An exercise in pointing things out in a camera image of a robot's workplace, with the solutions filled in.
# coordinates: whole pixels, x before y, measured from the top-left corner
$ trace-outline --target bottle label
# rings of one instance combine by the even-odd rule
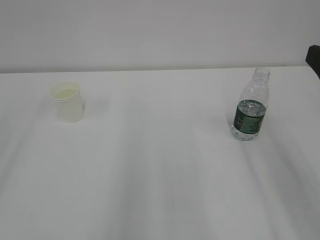
[[[249,116],[236,108],[233,125],[244,134],[256,134],[260,131],[265,115]]]

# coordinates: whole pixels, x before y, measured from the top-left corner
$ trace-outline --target plastic bottle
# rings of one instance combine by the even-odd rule
[[[252,81],[243,89],[231,127],[238,140],[250,141],[258,136],[268,108],[269,80],[269,69],[256,68]]]

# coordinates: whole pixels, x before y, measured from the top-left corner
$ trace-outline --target table surface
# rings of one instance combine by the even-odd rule
[[[272,67],[260,135],[230,124],[253,68],[0,74],[0,239],[319,240],[320,81]],[[84,118],[56,118],[77,82]]]

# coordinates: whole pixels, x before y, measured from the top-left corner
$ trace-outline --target white cup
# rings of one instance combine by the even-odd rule
[[[84,117],[80,87],[74,82],[62,82],[51,89],[58,117],[67,123],[75,123]]]

